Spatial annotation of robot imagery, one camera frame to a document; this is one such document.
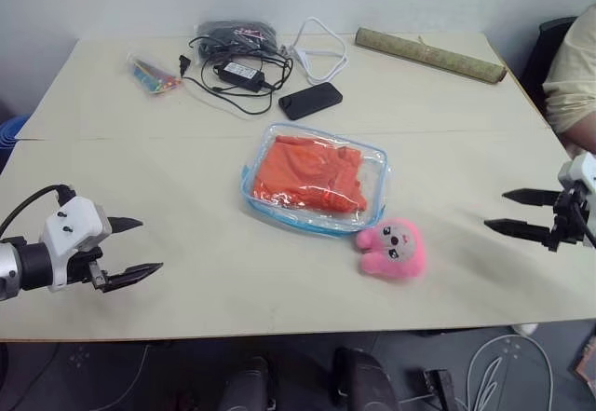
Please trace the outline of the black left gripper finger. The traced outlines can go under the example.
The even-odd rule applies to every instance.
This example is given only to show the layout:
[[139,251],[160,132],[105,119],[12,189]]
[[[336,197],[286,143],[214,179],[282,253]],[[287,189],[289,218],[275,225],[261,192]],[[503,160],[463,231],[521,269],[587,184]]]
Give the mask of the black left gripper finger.
[[148,276],[154,274],[163,267],[162,263],[141,264],[134,267],[128,267],[123,272],[116,275],[108,275],[106,282],[102,287],[103,293],[109,293],[114,290],[128,287],[138,283]]
[[112,234],[126,232],[136,227],[143,226],[143,222],[130,217],[113,217],[108,216],[108,223]]

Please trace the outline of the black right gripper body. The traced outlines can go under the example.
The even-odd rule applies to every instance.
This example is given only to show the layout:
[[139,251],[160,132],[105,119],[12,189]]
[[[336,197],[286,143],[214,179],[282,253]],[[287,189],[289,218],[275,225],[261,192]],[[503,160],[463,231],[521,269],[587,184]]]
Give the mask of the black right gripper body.
[[589,237],[588,206],[582,187],[572,186],[561,191],[552,208],[554,222],[549,243],[544,244],[551,252],[557,252],[561,243],[577,244]]

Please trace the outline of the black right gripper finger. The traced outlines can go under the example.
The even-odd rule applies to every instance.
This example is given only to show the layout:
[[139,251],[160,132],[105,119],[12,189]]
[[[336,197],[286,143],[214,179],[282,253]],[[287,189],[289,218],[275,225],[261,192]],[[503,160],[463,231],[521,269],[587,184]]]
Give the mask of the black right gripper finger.
[[502,194],[502,197],[530,206],[554,206],[560,196],[559,191],[519,188]]
[[513,219],[491,219],[485,220],[483,223],[493,231],[508,237],[541,244],[548,244],[550,240],[550,229],[545,226],[531,225]]

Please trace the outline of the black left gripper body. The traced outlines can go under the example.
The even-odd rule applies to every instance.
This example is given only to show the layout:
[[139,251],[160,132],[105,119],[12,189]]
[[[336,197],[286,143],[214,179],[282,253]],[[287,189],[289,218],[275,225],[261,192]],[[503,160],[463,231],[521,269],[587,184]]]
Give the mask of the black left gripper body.
[[67,284],[91,283],[96,290],[107,288],[107,272],[102,270],[98,260],[103,257],[99,246],[89,251],[75,253],[67,262]]

